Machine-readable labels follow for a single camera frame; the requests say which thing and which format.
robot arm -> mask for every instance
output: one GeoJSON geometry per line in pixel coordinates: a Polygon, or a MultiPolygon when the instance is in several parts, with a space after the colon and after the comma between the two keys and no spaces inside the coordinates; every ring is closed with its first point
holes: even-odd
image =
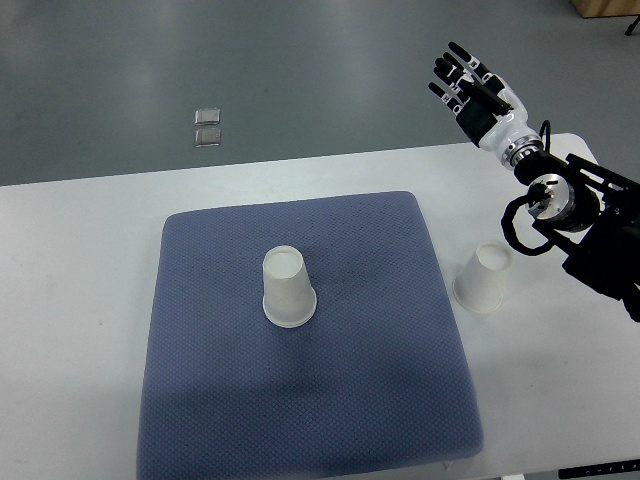
{"type": "Polygon", "coordinates": [[[539,134],[529,128],[527,111],[507,83],[459,45],[452,42],[449,48],[460,60],[447,52],[436,60],[434,72],[450,93],[434,83],[429,88],[477,147],[492,152],[529,187],[502,218],[509,245],[531,256],[559,247],[567,254],[562,266],[569,275],[622,300],[640,322],[640,185],[576,155],[553,156],[549,123],[539,134]],[[513,219],[525,205],[535,219],[533,228],[547,238],[544,245],[530,248],[518,240],[513,219]],[[560,233],[586,229],[579,244],[560,233]]]}

paper cup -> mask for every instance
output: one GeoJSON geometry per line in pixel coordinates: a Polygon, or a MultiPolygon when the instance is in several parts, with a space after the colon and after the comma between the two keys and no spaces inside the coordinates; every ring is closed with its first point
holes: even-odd
{"type": "Polygon", "coordinates": [[[262,279],[262,307],[272,323],[293,328],[313,316],[316,292],[311,287],[304,258],[298,250],[288,245],[269,250],[262,262],[262,279]]]}
{"type": "Polygon", "coordinates": [[[453,281],[453,294],[467,310],[488,313],[502,303],[513,254],[503,242],[478,245],[453,281]]]}

concrete floor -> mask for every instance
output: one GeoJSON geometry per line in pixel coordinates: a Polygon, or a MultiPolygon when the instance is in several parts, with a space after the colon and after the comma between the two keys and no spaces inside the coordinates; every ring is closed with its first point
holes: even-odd
{"type": "Polygon", "coordinates": [[[534,129],[640,181],[631,21],[568,0],[0,0],[0,185],[464,142],[427,89],[450,40],[534,129]],[[210,106],[222,145],[196,149],[210,106]]]}

blue cushion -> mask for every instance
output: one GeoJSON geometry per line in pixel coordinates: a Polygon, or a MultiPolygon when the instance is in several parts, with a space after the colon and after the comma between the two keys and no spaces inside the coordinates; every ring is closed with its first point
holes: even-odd
{"type": "Polygon", "coordinates": [[[482,448],[475,392],[412,194],[216,208],[164,227],[139,479],[329,476],[482,448]],[[262,310],[262,260],[303,254],[315,315],[262,310]]]}

white paper cup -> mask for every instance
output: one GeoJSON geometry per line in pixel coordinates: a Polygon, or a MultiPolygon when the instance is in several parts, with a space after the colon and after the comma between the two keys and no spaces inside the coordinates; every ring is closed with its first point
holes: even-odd
{"type": "Polygon", "coordinates": [[[299,327],[316,311],[316,292],[311,287],[302,254],[293,247],[272,248],[262,262],[267,318],[284,328],[299,327]]]}
{"type": "Polygon", "coordinates": [[[488,313],[502,303],[513,253],[503,242],[478,245],[453,281],[453,294],[467,310],[488,313]]]}

